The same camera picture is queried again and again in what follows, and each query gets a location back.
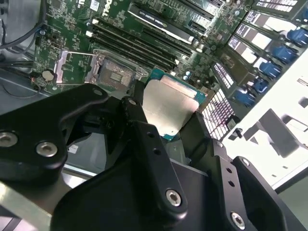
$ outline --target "black plastic bracket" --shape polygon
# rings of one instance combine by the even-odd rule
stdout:
[[[64,137],[70,135],[78,116],[107,98],[105,91],[86,84],[2,115],[0,132],[14,134],[17,143],[0,147],[0,179],[31,184],[56,181],[67,159]],[[39,155],[36,147],[42,142],[54,144],[56,154]]]

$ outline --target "green circuit board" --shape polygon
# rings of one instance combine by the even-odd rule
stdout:
[[[36,43],[34,72],[38,75],[37,82],[51,94],[68,90],[85,83],[87,73],[91,70],[91,61],[94,50],[108,51],[113,53],[113,59],[127,59],[129,63],[136,64],[145,71],[151,72],[151,67],[139,63],[125,54],[117,53],[107,45],[93,41],[86,36],[87,32],[93,30],[92,20],[100,20],[101,28],[126,38],[134,43],[136,39],[141,39],[151,44],[153,48],[174,56],[177,60],[176,66],[170,72],[174,72],[175,77],[183,78],[187,71],[191,77],[188,83],[197,89],[201,89],[206,79],[210,64],[215,60],[215,50],[224,46],[232,33],[236,30],[240,21],[244,18],[245,2],[225,4],[217,7],[205,0],[195,0],[194,5],[198,5],[214,17],[206,19],[196,13],[187,5],[187,1],[178,0],[49,0],[47,15],[46,34]],[[108,15],[103,16],[104,9],[108,4]],[[196,46],[179,41],[157,28],[143,22],[139,18],[128,12],[131,4],[142,6],[143,9],[155,13],[183,31],[188,31],[195,39],[204,44],[203,52],[198,52]],[[206,28],[205,33],[199,33],[190,27],[194,21]],[[160,38],[168,40],[168,43],[152,37],[145,31],[153,32]],[[185,48],[191,55],[184,55],[177,47]],[[65,64],[62,65],[63,72],[61,82],[55,74],[55,78],[46,81],[40,75],[45,70],[55,71],[63,51],[73,51],[66,57]],[[114,86],[97,82],[105,90],[118,90]]]

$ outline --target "black ram slot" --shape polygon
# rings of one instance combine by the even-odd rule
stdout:
[[[117,38],[117,37],[113,37],[111,34],[109,33],[104,33],[102,31],[96,31],[94,32],[95,36],[104,39],[106,41],[109,41],[109,43],[113,43],[113,44],[117,44],[118,46],[131,51],[135,54],[138,54],[148,60],[153,60],[156,61],[156,63],[160,66],[162,65],[169,65],[172,67],[175,67],[176,64],[175,62],[171,62],[169,60],[165,60],[163,59],[160,55],[156,55],[156,54],[149,54],[148,51],[146,49],[143,49],[142,47],[140,47],[139,45],[136,45],[134,43],[127,43],[127,41],[125,41],[125,39],[122,38]]]
[[[100,19],[100,18],[97,18],[97,20],[98,20],[101,24],[103,24],[103,25],[105,25],[105,26],[107,26],[107,27],[110,27],[110,28],[114,29],[115,31],[118,31],[119,33],[121,33],[122,35],[124,35],[123,37],[125,37],[125,38],[127,38],[127,39],[130,39],[131,41],[135,41],[135,42],[138,42],[138,43],[142,43],[143,46],[144,46],[144,47],[147,47],[147,49],[150,50],[150,51],[153,51],[153,52],[155,52],[155,53],[161,54],[162,56],[168,57],[168,58],[170,58],[170,59],[175,59],[175,58],[176,58],[175,56],[171,55],[170,53],[168,53],[168,52],[166,52],[166,51],[164,51],[164,50],[162,50],[162,49],[160,49],[160,48],[157,48],[155,45],[153,45],[153,44],[151,44],[151,43],[149,43],[149,42],[147,42],[147,41],[144,41],[143,39],[141,39],[141,38],[139,38],[139,37],[137,37],[137,36],[135,36],[135,35],[132,35],[132,34],[130,34],[129,32],[126,32],[125,30],[122,30],[122,29],[120,29],[120,28],[118,28],[118,27],[116,27],[116,26],[114,26],[114,25],[111,25],[111,24],[105,22],[104,20],[102,20],[102,19]]]
[[[109,31],[109,30],[107,30],[103,27],[100,27],[98,25],[94,25],[93,30],[94,30],[93,31],[94,34],[97,34],[97,35],[101,34],[101,36],[107,35],[107,37],[114,38],[114,39],[116,39],[117,41],[120,41],[123,44],[127,44],[132,48],[140,50],[141,52],[148,53],[149,55],[156,57],[157,59],[163,60],[168,64],[175,65],[175,59],[174,58],[164,57],[160,54],[157,54],[156,52],[150,51],[146,47],[144,47],[142,44],[139,45],[135,42],[132,42],[132,41],[128,40],[127,38],[123,38],[123,37],[119,36],[118,34],[112,32],[112,31]]]
[[[178,52],[187,55],[188,57],[191,57],[192,51],[184,46],[181,46],[179,44],[176,44],[175,42],[163,37],[162,34],[157,33],[155,31],[149,30],[147,28],[143,29],[144,34],[149,35],[153,37],[154,39],[166,44],[167,46],[170,46],[174,49],[176,49]]]
[[[128,58],[136,60],[140,64],[145,64],[146,66],[153,68],[154,66],[158,66],[166,71],[172,70],[174,67],[162,62],[161,60],[149,58],[146,54],[140,53],[135,49],[131,49],[131,47],[127,44],[120,43],[109,37],[92,37],[92,40],[102,44],[103,46],[110,48],[121,55],[124,55]]]
[[[143,60],[140,57],[137,57],[134,54],[127,52],[125,49],[114,46],[114,45],[110,44],[109,42],[106,42],[106,41],[104,41],[100,38],[91,38],[91,40],[100,44],[100,45],[102,45],[102,46],[104,46],[104,47],[106,47],[106,48],[108,48],[108,49],[111,49],[111,50],[117,52],[118,54],[123,55],[123,56],[143,65],[143,66],[146,66],[146,67],[149,67],[149,68],[153,68],[155,66],[155,64],[149,63],[146,60]]]
[[[177,0],[179,3],[183,4],[184,6],[188,7],[192,11],[196,12],[197,14],[203,16],[204,18],[207,18],[208,20],[212,21],[214,16],[210,14],[209,12],[206,12],[201,7],[193,4],[192,2],[188,0]]]

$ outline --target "motherboard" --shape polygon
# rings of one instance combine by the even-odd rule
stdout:
[[[154,68],[201,90],[215,52],[244,18],[242,0],[48,0],[34,73],[56,94],[84,83],[126,91]]]

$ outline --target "sticker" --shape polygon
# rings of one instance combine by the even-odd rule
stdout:
[[[76,154],[77,149],[78,149],[78,146],[72,145],[72,146],[69,147],[68,152],[72,153],[72,154]]]
[[[98,11],[99,6],[100,6],[100,3],[98,1],[92,0],[90,9],[94,11]]]

